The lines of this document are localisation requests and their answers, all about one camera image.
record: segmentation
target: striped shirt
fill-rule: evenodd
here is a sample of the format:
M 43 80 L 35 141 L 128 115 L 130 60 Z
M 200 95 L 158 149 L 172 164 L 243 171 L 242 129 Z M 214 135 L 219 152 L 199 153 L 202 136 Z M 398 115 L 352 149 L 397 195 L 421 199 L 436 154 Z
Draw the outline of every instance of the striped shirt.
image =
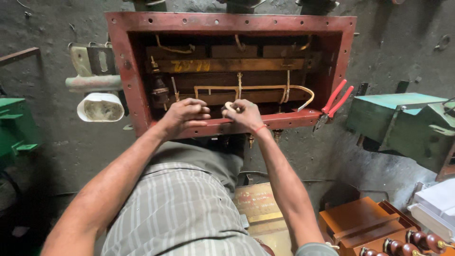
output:
M 187 163 L 148 167 L 107 233 L 103 256 L 261 255 L 229 190 Z

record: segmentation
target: person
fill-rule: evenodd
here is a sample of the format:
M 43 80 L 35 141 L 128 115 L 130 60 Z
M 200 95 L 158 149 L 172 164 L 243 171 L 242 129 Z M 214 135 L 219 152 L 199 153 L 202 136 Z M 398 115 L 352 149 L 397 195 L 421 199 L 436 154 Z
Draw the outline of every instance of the person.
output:
M 258 141 L 273 195 L 299 247 L 296 255 L 336 256 L 324 244 L 307 191 L 257 105 L 242 99 L 232 107 L 241 112 L 225 109 L 222 114 Z M 106 230 L 104 256 L 269 255 L 243 228 L 231 200 L 241 157 L 169 141 L 186 128 L 207 126 L 209 113 L 207 104 L 197 99 L 172 104 L 78 193 L 41 255 L 93 255 L 95 241 Z

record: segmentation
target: pliers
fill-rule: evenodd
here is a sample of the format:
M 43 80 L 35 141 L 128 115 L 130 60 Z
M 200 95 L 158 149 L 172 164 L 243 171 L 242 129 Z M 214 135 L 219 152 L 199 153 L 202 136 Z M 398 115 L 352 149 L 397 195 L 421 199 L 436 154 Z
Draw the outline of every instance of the pliers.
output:
M 344 85 L 346 84 L 347 80 L 344 79 L 341 81 L 341 83 L 338 85 L 338 87 L 335 89 L 335 91 L 330 95 L 329 101 L 327 101 L 327 104 L 323 109 L 321 109 L 322 113 L 324 113 L 319 119 L 316 125 L 313 127 L 313 132 L 316 132 L 320 128 L 324 126 L 324 124 L 327 122 L 328 118 L 334 117 L 335 112 L 343 105 L 343 103 L 348 99 L 349 95 L 351 94 L 352 90 L 354 90 L 354 86 L 350 86 L 346 93 L 343 95 L 343 97 L 340 99 L 340 101 L 330 109 L 332 106 L 332 103 L 334 102 L 335 98 L 337 97 L 338 93 L 343 89 Z

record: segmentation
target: red metal frame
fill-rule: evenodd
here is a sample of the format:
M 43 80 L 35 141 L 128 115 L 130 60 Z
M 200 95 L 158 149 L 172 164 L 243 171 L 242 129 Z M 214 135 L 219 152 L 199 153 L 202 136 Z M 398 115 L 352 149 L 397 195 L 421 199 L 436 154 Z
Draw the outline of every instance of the red metal frame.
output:
M 331 92 L 344 79 L 354 36 L 356 17 L 329 17 L 307 15 L 240 15 L 205 13 L 163 12 L 107 12 L 105 13 L 116 63 L 120 70 L 126 101 L 131 113 L 131 122 L 136 136 L 141 136 L 156 123 L 152 118 L 140 67 L 134 55 L 129 32 L 166 32 L 196 35 L 238 34 L 270 36 L 326 35 L 327 40 L 313 42 L 317 50 L 332 52 L 328 75 L 317 77 L 314 88 L 315 100 L 310 106 L 322 108 Z M 263 115 L 269 129 L 312 126 L 322 112 L 306 108 L 300 112 Z M 189 138 L 222 133 L 244 133 L 241 127 L 228 119 L 211 119 L 203 128 L 187 129 L 180 137 Z

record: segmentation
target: hand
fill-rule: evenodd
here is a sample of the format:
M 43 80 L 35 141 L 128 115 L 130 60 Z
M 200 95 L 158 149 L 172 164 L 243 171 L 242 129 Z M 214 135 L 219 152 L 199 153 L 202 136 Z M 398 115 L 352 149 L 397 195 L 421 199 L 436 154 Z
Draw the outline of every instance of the hand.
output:
M 245 126 L 250 133 L 254 133 L 258 128 L 264 126 L 264 123 L 261 119 L 261 114 L 259 113 L 258 106 L 247 100 L 236 100 L 232 103 L 231 107 L 233 109 L 239 108 L 240 113 L 229 111 L 224 109 L 222 115 L 225 118 L 230 118 L 235 122 Z
M 210 109 L 202 100 L 186 98 L 171 105 L 163 118 L 155 125 L 165 141 L 178 136 L 187 128 L 207 126 Z

